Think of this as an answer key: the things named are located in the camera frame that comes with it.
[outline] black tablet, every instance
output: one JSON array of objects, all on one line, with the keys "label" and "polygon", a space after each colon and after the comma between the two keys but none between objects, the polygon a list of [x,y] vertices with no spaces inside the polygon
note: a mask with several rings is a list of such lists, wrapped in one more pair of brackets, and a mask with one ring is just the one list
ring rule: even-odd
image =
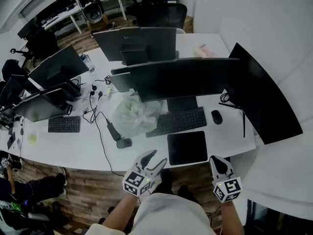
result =
[{"label": "black tablet", "polygon": [[167,136],[170,165],[207,161],[204,131]]}]

